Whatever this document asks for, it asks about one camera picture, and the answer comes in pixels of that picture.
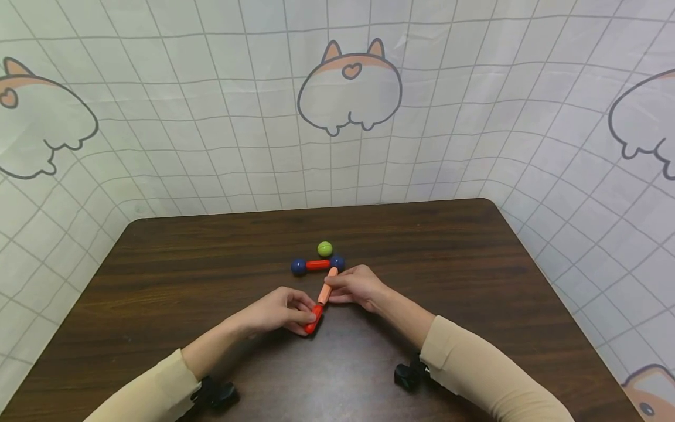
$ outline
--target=blue ball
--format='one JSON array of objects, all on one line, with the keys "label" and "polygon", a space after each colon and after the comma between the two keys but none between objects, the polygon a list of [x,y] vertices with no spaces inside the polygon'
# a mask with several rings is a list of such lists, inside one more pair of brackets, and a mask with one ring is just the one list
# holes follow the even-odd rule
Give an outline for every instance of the blue ball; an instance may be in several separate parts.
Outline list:
[{"label": "blue ball", "polygon": [[331,267],[337,267],[339,272],[344,271],[344,258],[339,255],[333,255],[331,258]]},{"label": "blue ball", "polygon": [[305,275],[307,272],[307,267],[304,264],[304,259],[296,259],[291,264],[291,272],[293,275]]}]

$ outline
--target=human hand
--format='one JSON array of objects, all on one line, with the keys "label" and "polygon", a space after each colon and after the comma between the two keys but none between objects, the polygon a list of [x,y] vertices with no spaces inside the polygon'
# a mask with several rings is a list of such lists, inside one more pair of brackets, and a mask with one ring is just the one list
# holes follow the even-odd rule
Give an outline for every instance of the human hand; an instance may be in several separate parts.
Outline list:
[{"label": "human hand", "polygon": [[303,325],[317,318],[312,313],[314,305],[316,303],[307,293],[279,287],[233,317],[252,334],[284,327],[299,336],[306,336]]},{"label": "human hand", "polygon": [[377,300],[390,289],[371,271],[368,265],[357,265],[324,282],[333,288],[330,303],[358,303],[368,312],[377,312]]}]

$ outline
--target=green ball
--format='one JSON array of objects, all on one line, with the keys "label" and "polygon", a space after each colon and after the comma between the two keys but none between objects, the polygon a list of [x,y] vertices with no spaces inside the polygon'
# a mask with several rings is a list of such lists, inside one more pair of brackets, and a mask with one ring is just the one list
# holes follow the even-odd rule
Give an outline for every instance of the green ball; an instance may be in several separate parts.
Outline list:
[{"label": "green ball", "polygon": [[321,242],[317,246],[317,252],[319,256],[330,257],[331,253],[333,253],[333,245],[328,242]]}]

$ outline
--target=wood grain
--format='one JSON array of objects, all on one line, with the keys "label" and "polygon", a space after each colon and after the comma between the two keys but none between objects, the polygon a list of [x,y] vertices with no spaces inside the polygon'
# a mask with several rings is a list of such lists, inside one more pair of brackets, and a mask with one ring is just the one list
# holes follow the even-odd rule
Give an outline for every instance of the wood grain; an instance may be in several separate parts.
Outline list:
[{"label": "wood grain", "polygon": [[[380,278],[477,333],[553,392],[577,421],[640,421],[555,292],[483,199],[135,221],[122,234],[0,421],[81,421],[108,396],[278,286],[315,297],[324,271],[295,258],[330,241]],[[217,371],[242,401],[187,421],[475,421],[436,385],[408,394],[394,367],[414,350],[380,318],[330,306],[315,338],[278,331]]]}]

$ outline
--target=fabric wall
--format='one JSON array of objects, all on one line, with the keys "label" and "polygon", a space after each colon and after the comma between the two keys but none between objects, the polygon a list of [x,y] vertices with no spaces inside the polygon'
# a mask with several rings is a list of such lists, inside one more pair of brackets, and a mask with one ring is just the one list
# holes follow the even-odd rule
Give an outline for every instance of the fabric wall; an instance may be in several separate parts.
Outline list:
[{"label": "fabric wall", "polygon": [[135,219],[482,197],[675,418],[673,9],[0,0],[0,410]]}]

